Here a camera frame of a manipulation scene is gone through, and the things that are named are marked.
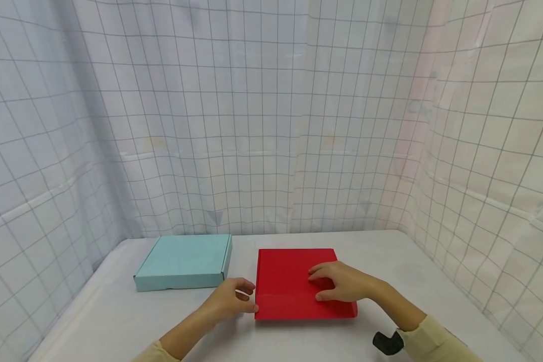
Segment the beige sleeve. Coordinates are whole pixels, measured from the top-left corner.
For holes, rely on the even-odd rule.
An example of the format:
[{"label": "beige sleeve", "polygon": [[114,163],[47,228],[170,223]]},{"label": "beige sleeve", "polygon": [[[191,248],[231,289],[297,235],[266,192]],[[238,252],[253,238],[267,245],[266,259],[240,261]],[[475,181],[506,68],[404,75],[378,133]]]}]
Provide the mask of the beige sleeve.
[{"label": "beige sleeve", "polygon": [[166,350],[162,349],[161,342],[156,340],[135,357],[133,362],[179,362],[179,359],[166,353]]},{"label": "beige sleeve", "polygon": [[461,340],[427,316],[414,331],[398,331],[414,362],[478,362],[482,359]]}]

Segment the grid pattern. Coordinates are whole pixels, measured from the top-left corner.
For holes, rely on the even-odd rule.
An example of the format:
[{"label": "grid pattern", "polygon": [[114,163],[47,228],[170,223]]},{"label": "grid pattern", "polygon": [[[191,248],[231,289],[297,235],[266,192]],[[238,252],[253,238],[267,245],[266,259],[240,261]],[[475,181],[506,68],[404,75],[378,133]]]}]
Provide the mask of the grid pattern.
[{"label": "grid pattern", "polygon": [[383,228],[543,361],[543,0],[0,0],[0,361],[126,237]]}]

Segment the white table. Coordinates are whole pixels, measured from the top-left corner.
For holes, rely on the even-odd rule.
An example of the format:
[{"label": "white table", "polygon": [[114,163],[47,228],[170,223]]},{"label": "white table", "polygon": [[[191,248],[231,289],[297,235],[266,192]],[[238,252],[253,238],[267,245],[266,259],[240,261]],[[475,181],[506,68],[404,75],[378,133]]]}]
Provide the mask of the white table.
[{"label": "white table", "polygon": [[[31,362],[130,361],[197,308],[211,289],[137,293],[133,274],[154,239],[125,240],[107,256],[31,357]],[[401,232],[234,236],[230,277],[255,282],[259,248],[332,247],[339,260],[386,279],[431,313],[485,361],[525,361],[479,310]],[[242,315],[221,324],[185,361],[410,361],[372,345],[392,321],[371,301],[353,320],[256,323]]]}]

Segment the white curtain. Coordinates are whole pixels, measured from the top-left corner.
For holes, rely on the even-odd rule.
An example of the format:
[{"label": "white curtain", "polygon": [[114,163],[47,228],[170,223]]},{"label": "white curtain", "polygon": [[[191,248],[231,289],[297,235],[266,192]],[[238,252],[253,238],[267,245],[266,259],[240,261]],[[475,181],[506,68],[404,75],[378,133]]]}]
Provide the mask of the white curtain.
[{"label": "white curtain", "polygon": [[0,0],[0,361],[126,238],[370,229],[543,361],[543,0]]}]

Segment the red box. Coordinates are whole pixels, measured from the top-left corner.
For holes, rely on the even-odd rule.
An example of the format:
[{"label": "red box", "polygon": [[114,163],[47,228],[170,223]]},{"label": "red box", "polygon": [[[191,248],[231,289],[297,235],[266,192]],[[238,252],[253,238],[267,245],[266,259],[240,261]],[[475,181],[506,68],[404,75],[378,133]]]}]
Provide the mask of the red box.
[{"label": "red box", "polygon": [[356,302],[316,301],[321,290],[333,289],[328,278],[310,282],[308,270],[336,261],[333,249],[260,249],[257,260],[256,320],[354,318]]}]

